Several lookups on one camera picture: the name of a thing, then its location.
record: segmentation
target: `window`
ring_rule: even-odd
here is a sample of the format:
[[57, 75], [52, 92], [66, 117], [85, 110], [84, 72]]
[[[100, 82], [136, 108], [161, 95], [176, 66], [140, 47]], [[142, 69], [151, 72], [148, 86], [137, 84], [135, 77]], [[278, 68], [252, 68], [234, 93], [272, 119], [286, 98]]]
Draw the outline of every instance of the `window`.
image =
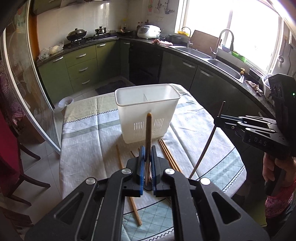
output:
[[[259, 71], [269, 71], [281, 33], [281, 18], [274, 10], [259, 0], [187, 0], [184, 6], [177, 30], [187, 26], [192, 32], [196, 29], [219, 37], [229, 28], [234, 34], [234, 50]], [[230, 43], [231, 34], [226, 32], [222, 44], [230, 47]]]

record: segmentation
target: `person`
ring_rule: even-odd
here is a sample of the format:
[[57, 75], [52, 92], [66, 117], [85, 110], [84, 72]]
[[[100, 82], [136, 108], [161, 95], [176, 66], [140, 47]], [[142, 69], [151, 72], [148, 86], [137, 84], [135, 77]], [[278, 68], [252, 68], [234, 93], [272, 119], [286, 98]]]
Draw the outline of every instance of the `person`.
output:
[[279, 194], [275, 197], [267, 196], [265, 202], [266, 230], [273, 237], [286, 222], [293, 211], [291, 205], [293, 193], [296, 187], [296, 160], [288, 157], [286, 160], [272, 158], [265, 153], [263, 158], [263, 178], [265, 181], [274, 181], [274, 166], [277, 165], [286, 171]]

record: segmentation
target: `table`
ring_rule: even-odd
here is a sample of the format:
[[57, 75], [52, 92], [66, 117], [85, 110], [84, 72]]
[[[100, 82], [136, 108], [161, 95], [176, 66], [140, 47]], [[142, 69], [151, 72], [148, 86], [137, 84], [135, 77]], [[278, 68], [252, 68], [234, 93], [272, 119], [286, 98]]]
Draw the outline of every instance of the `table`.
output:
[[[214, 126], [212, 116], [182, 86], [172, 84], [180, 93], [172, 121], [163, 139], [188, 177]], [[126, 144], [122, 138], [114, 93], [95, 96], [67, 106], [62, 128], [60, 186], [65, 198], [88, 177], [108, 178], [120, 169], [116, 144], [125, 165], [138, 153], [144, 141]], [[164, 157], [158, 140], [152, 140], [157, 155]], [[241, 157], [224, 132], [217, 128], [209, 148], [192, 177], [207, 177], [228, 196], [246, 180]], [[143, 225], [137, 226], [129, 202], [125, 202], [122, 241], [173, 240], [171, 205], [144, 191], [134, 198]]]

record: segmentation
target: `gas stove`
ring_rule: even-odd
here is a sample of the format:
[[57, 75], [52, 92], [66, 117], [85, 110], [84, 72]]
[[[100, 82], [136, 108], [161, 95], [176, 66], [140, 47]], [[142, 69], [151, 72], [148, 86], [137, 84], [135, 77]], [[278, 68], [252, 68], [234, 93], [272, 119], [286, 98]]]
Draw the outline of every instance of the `gas stove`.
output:
[[67, 48], [74, 48], [76, 46], [85, 44], [85, 43], [89, 43], [89, 42], [93, 42], [93, 41], [97, 41], [97, 40], [101, 40], [101, 39], [112, 39], [112, 38], [116, 38], [115, 35], [111, 35], [110, 33], [106, 33], [106, 34], [94, 34], [92, 37], [88, 37], [88, 38], [81, 38], [75, 41], [71, 41], [70, 43], [66, 44], [65, 47]]

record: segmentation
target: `hand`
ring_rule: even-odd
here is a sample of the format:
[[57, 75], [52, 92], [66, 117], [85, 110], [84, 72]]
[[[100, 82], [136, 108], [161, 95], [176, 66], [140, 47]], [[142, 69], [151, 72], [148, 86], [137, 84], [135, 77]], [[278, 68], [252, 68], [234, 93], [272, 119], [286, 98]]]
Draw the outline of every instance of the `hand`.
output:
[[269, 154], [265, 153], [263, 157], [263, 178], [267, 182], [268, 180], [274, 181], [274, 165], [285, 170], [286, 176], [282, 183], [282, 187], [289, 187], [293, 184], [296, 175], [296, 161], [294, 157], [288, 157], [286, 160], [275, 159]]

